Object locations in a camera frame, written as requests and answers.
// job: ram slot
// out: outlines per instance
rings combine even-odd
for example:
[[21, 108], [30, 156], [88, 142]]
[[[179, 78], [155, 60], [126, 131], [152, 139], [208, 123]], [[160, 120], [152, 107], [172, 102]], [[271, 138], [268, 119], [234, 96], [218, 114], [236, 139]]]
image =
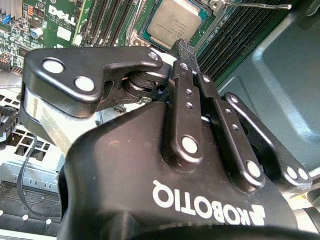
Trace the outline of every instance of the ram slot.
[[130, 12], [130, 8], [133, 6], [133, 2], [134, 0], [128, 0], [126, 2], [126, 5], [125, 5], [125, 8], [124, 8], [124, 11], [123, 11], [123, 14], [122, 14], [122, 17], [120, 19], [120, 22], [116, 28], [116, 30], [114, 30], [112, 33], [111, 33], [111, 36], [110, 36], [110, 39], [108, 41], [108, 46], [109, 47], [113, 47], [119, 37], [119, 34], [121, 32], [121, 29], [123, 28], [125, 22], [126, 22], [126, 19], [128, 17], [128, 14]]
[[100, 11], [99, 11], [98, 16], [97, 16], [97, 22], [95, 23], [94, 26], [92, 26], [93, 31], [92, 31], [92, 34], [91, 34], [91, 40], [90, 41], [93, 44], [97, 41], [98, 34], [99, 34], [99, 31], [100, 31], [100, 28], [101, 28], [101, 24], [105, 19], [106, 12], [108, 10], [108, 5], [109, 5], [110, 1], [111, 0], [104, 0], [103, 1], [102, 5], [101, 5], [101, 8], [100, 8]]
[[107, 25], [104, 29], [102, 37], [100, 37], [99, 46], [103, 43], [105, 45], [106, 41], [108, 41], [108, 36], [110, 34], [111, 27], [115, 22], [115, 16], [116, 16], [117, 12], [119, 11], [120, 7], [121, 7], [121, 1], [117, 0], [114, 5], [114, 8], [111, 10], [110, 17], [108, 18], [108, 22], [107, 22]]
[[94, 17], [95, 10], [96, 10], [96, 8], [97, 8], [97, 4], [98, 4], [98, 0], [95, 0], [93, 6], [90, 8], [89, 21], [87, 21], [87, 22], [84, 24], [83, 29], [82, 29], [82, 32], [84, 33], [84, 37], [87, 37], [87, 34], [89, 33], [90, 26], [91, 26], [91, 24], [92, 24], [92, 19], [93, 19], [93, 17]]

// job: electronic component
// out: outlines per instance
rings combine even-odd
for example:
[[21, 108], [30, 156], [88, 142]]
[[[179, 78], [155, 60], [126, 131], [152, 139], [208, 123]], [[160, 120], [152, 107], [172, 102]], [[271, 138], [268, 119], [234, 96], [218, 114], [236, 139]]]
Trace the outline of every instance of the electronic component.
[[11, 72], [11, 55], [8, 53], [2, 53], [0, 55], [0, 70]]
[[37, 8], [37, 7], [33, 8], [33, 14], [38, 16], [39, 15], [39, 8]]
[[11, 15], [7, 15], [3, 18], [2, 24], [8, 24], [11, 21]]
[[41, 38], [43, 35], [44, 35], [44, 31], [40, 27], [36, 28], [31, 32], [31, 37], [36, 40]]
[[74, 12], [74, 15], [77, 17], [77, 18], [80, 18], [80, 14], [81, 14], [81, 9], [80, 8], [77, 8]]
[[39, 17], [43, 19], [45, 17], [45, 11], [40, 9], [39, 10]]
[[30, 20], [30, 26], [34, 29], [38, 28], [40, 26], [40, 21], [37, 19], [31, 19]]
[[199, 13], [187, 1], [163, 0], [147, 29], [151, 40], [166, 49], [179, 39], [190, 41], [202, 23]]
[[78, 1], [76, 2], [76, 7], [77, 7], [77, 8], [81, 8], [81, 7], [82, 7], [82, 1], [78, 0]]
[[29, 16], [33, 16], [34, 15], [34, 7], [29, 5], [28, 7], [28, 15]]
[[29, 50], [25, 49], [25, 48], [22, 47], [22, 46], [19, 48], [19, 55], [20, 55], [21, 57], [25, 57], [29, 52], [30, 52]]
[[195, 35], [201, 35], [198, 31], [206, 20], [212, 20], [212, 11], [208, 6], [195, 0], [157, 2], [141, 27], [139, 36], [164, 50], [170, 50], [179, 39], [191, 42]]

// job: cable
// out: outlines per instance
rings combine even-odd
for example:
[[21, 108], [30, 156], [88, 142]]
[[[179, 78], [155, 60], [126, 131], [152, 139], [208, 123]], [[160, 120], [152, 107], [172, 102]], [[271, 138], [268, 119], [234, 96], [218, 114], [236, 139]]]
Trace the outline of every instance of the cable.
[[23, 204], [26, 206], [26, 208], [35, 216], [40, 217], [40, 218], [60, 218], [60, 214], [46, 214], [46, 213], [39, 213], [39, 212], [35, 212], [31, 209], [31, 207], [29, 206], [29, 204], [27, 203], [26, 197], [24, 195], [24, 178], [25, 178], [25, 172], [26, 172], [26, 168], [29, 162], [29, 159], [32, 155], [32, 153], [35, 151], [36, 146], [37, 146], [37, 142], [38, 142], [38, 137], [36, 135], [34, 135], [34, 141], [33, 141], [33, 145], [29, 151], [29, 153], [26, 156], [26, 159], [22, 165], [22, 168], [20, 169], [19, 172], [19, 176], [16, 182], [16, 188], [18, 191], [18, 195], [19, 198], [21, 200], [21, 202], [23, 202]]

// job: black metal bracket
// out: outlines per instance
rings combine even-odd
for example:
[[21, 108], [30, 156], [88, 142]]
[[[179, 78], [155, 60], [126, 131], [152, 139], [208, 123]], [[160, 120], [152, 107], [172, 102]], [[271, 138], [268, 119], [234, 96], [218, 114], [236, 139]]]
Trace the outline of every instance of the black metal bracket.
[[[175, 170], [191, 172], [203, 161], [202, 116], [206, 116], [213, 123], [225, 170], [241, 191], [263, 188], [266, 175], [282, 192], [310, 187], [312, 179], [305, 168], [238, 97], [228, 93], [222, 99], [211, 79], [202, 73], [195, 75], [195, 56], [189, 50], [177, 43], [176, 56], [186, 61], [175, 61], [173, 70], [146, 47], [36, 50], [26, 57], [24, 88], [76, 118], [86, 118], [115, 105], [136, 103], [142, 97], [168, 101], [162, 154]], [[48, 60], [60, 63], [63, 71], [45, 69], [44, 62]], [[79, 77], [90, 79], [94, 88], [79, 89], [75, 84]], [[28, 117], [24, 96], [21, 103], [25, 126], [50, 141], [43, 128], [34, 130], [40, 123]]]
[[204, 158], [200, 92], [194, 86], [192, 68], [177, 60], [168, 88], [163, 157], [170, 166], [188, 172]]
[[[62, 71], [45, 68], [56, 62]], [[23, 81], [36, 96], [78, 118], [118, 104], [136, 103], [122, 87], [130, 72], [157, 72], [162, 59], [147, 47], [42, 49], [25, 58]], [[79, 89], [75, 81], [89, 79], [94, 88]]]
[[305, 167], [286, 149], [256, 115], [233, 93], [224, 99], [235, 109], [247, 130], [247, 139], [257, 149], [266, 175], [276, 184], [280, 192], [287, 193], [294, 187], [307, 189], [312, 178]]
[[196, 79], [202, 93], [203, 114], [213, 123], [231, 179], [245, 192], [263, 188], [266, 176], [232, 106], [221, 99], [211, 79], [201, 73]]

